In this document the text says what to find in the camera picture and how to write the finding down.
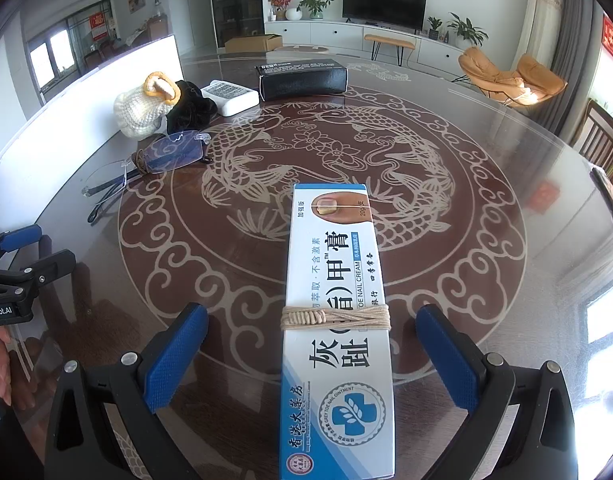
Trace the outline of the person's left hand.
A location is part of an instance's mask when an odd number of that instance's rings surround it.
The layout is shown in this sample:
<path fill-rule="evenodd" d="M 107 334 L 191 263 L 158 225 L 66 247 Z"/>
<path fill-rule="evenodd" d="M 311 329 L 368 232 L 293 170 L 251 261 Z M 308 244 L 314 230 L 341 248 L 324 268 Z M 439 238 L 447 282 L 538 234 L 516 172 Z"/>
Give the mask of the person's left hand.
<path fill-rule="evenodd" d="M 10 333 L 6 326 L 0 326 L 0 398 L 7 406 L 11 406 L 11 374 L 10 359 L 7 345 L 11 341 Z"/>

